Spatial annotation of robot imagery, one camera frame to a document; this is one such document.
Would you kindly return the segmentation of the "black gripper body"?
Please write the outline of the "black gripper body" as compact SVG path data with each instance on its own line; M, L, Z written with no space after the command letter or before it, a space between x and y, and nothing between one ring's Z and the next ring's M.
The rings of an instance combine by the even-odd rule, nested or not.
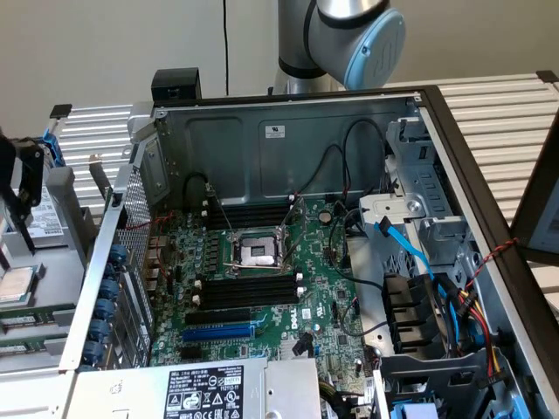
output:
M0 147L0 188L5 193L11 186L17 151L12 140L3 133L0 134Z

